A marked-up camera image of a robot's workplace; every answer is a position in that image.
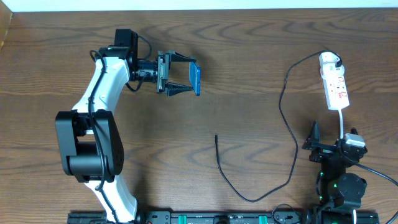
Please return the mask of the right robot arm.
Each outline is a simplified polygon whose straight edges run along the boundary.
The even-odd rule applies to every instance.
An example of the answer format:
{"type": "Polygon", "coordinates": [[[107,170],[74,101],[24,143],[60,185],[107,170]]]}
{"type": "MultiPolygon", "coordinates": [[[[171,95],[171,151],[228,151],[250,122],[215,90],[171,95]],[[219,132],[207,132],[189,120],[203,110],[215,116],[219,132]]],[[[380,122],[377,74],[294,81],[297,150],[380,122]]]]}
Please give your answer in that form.
{"type": "Polygon", "coordinates": [[[309,161],[320,164],[315,184],[320,204],[305,212],[304,223],[356,223],[355,210],[361,207],[367,182],[349,173],[347,168],[368,152],[355,128],[333,145],[320,142],[318,123],[314,121],[302,148],[311,152],[309,161]]]}

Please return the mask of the blue Galaxy smartphone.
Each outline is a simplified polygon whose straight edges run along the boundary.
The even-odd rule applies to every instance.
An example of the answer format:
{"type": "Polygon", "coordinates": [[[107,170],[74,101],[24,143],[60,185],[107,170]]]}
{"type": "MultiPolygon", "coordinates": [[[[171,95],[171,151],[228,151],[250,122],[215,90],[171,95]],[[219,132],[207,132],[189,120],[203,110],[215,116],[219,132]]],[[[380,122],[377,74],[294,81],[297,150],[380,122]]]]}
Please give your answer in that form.
{"type": "Polygon", "coordinates": [[[195,63],[189,63],[189,81],[196,96],[200,96],[201,68],[195,63]]]}

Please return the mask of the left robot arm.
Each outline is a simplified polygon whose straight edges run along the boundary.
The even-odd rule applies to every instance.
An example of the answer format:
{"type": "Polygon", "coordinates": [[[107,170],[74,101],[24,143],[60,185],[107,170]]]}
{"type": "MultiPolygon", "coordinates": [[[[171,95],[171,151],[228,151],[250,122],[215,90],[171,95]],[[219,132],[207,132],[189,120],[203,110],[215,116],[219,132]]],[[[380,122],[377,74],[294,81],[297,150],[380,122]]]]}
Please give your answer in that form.
{"type": "Polygon", "coordinates": [[[91,50],[95,71],[85,93],[69,111],[60,111],[55,130],[66,175],[85,184],[102,204],[103,212],[71,212],[68,223],[147,223],[137,199],[130,193],[122,169],[123,143],[114,111],[123,88],[130,82],[154,83],[157,93],[174,96],[200,94],[201,68],[194,57],[160,51],[139,58],[142,36],[117,29],[113,44],[91,50]]]}

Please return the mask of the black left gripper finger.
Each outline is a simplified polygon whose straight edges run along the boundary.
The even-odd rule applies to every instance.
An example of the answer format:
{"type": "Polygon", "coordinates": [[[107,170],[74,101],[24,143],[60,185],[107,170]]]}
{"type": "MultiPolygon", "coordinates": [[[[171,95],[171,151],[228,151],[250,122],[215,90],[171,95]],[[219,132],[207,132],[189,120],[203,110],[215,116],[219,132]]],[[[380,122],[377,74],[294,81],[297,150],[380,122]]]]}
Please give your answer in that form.
{"type": "Polygon", "coordinates": [[[193,57],[187,57],[177,52],[170,52],[170,62],[196,62],[193,57]]]}
{"type": "Polygon", "coordinates": [[[193,88],[191,86],[181,85],[181,84],[172,83],[172,82],[168,82],[165,85],[165,92],[166,92],[167,96],[174,96],[176,94],[179,94],[179,93],[182,93],[185,91],[193,91],[193,88]]]}

